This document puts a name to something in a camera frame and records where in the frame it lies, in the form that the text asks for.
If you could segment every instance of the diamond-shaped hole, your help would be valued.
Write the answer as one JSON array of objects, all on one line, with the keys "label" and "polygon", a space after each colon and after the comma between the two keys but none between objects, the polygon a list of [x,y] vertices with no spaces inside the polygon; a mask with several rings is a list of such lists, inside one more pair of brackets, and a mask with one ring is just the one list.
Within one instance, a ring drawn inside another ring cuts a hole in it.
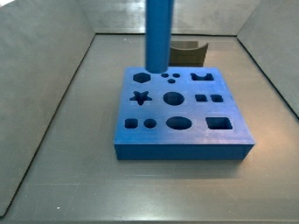
[{"label": "diamond-shaped hole", "polygon": [[199,76],[197,73],[191,73],[191,79],[194,81],[214,81],[211,73],[207,73],[205,76]]},{"label": "diamond-shaped hole", "polygon": [[213,100],[214,102],[223,102],[222,95],[219,95],[219,94],[213,94],[213,95],[210,96],[210,98],[211,98],[211,100]]},{"label": "diamond-shaped hole", "polygon": [[126,119],[126,128],[135,129],[138,127],[138,120],[134,118]]},{"label": "diamond-shaped hole", "polygon": [[227,117],[206,117],[206,121],[211,130],[233,130]]},{"label": "diamond-shaped hole", "polygon": [[197,99],[197,102],[207,102],[209,101],[206,94],[197,94],[195,99]]},{"label": "diamond-shaped hole", "polygon": [[151,75],[149,73],[137,73],[134,75],[134,81],[139,83],[146,83],[151,80]]}]

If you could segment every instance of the dark gray object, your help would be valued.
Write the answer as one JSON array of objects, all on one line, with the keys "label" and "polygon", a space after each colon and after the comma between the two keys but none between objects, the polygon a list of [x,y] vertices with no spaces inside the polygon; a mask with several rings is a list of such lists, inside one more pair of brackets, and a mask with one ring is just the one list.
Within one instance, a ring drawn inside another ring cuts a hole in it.
[{"label": "dark gray object", "polygon": [[0,8],[0,216],[94,38],[75,0]]},{"label": "dark gray object", "polygon": [[263,0],[238,35],[297,116],[299,116],[298,11],[298,0]]},{"label": "dark gray object", "polygon": [[198,41],[173,41],[170,67],[203,67],[210,44]]}]

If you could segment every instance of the square hole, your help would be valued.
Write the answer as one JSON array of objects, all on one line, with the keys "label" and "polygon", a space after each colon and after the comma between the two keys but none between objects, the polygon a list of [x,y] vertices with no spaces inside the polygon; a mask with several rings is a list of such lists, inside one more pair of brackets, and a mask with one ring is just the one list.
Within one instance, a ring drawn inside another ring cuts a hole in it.
[{"label": "square hole", "polygon": [[197,102],[207,102],[209,101],[206,94],[197,94],[195,99],[197,99]]},{"label": "square hole", "polygon": [[206,121],[211,130],[233,130],[227,117],[206,117]]},{"label": "square hole", "polygon": [[137,119],[126,119],[126,128],[135,129],[138,127],[138,120]]},{"label": "square hole", "polygon": [[211,98],[211,100],[213,100],[214,102],[223,102],[222,95],[219,95],[219,94],[213,94],[213,95],[210,96],[210,98]]}]

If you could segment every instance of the rectangular hole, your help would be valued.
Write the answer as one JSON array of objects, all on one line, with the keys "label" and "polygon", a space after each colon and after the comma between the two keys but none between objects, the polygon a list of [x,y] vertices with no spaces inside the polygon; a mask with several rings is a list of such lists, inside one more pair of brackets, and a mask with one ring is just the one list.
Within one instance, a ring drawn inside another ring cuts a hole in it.
[{"label": "rectangular hole", "polygon": [[211,130],[233,130],[227,117],[206,117],[206,121]]},{"label": "rectangular hole", "polygon": [[138,127],[138,120],[137,119],[126,119],[126,128],[135,129]]}]

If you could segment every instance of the circular hole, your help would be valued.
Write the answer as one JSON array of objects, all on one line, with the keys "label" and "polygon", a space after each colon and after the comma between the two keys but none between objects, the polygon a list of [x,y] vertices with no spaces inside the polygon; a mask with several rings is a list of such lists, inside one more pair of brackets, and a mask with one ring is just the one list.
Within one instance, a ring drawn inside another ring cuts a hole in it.
[{"label": "circular hole", "polygon": [[182,94],[170,92],[163,95],[163,101],[173,106],[179,106],[181,104],[183,104],[185,98]]},{"label": "circular hole", "polygon": [[169,73],[163,73],[162,76],[163,76],[165,78],[167,78],[167,77],[170,76],[170,74],[169,74]]},{"label": "circular hole", "polygon": [[175,74],[173,75],[173,77],[174,77],[174,78],[181,78],[181,75],[179,75],[178,73],[175,73]]},{"label": "circular hole", "polygon": [[149,128],[149,129],[153,129],[157,125],[157,121],[155,119],[146,119],[145,120],[145,126]]},{"label": "circular hole", "polygon": [[175,83],[175,80],[174,80],[174,79],[170,79],[169,82],[170,82],[171,84],[174,84],[174,83]]},{"label": "circular hole", "polygon": [[193,121],[183,116],[174,116],[166,124],[174,130],[187,130],[193,126]]}]

